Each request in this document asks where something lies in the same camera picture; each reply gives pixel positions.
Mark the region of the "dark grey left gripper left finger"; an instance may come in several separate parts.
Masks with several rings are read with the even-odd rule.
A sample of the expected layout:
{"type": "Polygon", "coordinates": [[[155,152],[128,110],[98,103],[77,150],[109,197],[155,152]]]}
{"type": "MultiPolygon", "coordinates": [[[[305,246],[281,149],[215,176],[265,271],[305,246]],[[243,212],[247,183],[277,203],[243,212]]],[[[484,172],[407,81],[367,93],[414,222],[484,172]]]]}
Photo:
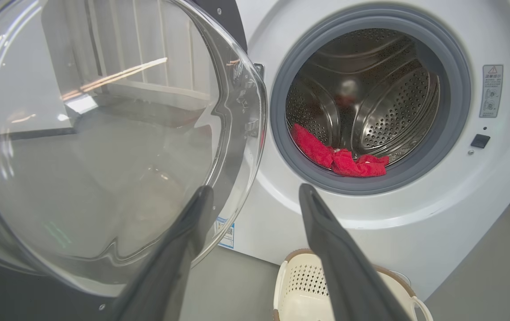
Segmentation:
{"type": "Polygon", "coordinates": [[[203,250],[214,224],[213,205],[212,188],[198,187],[139,274],[116,299],[111,321],[179,319],[192,261],[203,250]]]}

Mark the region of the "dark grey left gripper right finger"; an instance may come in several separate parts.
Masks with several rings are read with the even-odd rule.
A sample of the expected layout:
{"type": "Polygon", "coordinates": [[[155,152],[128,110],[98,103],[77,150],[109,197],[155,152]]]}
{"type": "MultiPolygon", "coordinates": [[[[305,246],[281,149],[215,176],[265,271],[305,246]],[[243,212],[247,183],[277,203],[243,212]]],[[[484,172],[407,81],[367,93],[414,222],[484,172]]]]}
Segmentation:
{"type": "Polygon", "coordinates": [[[408,321],[402,305],[312,185],[300,185],[299,203],[308,245],[324,268],[335,320],[408,321]]]}

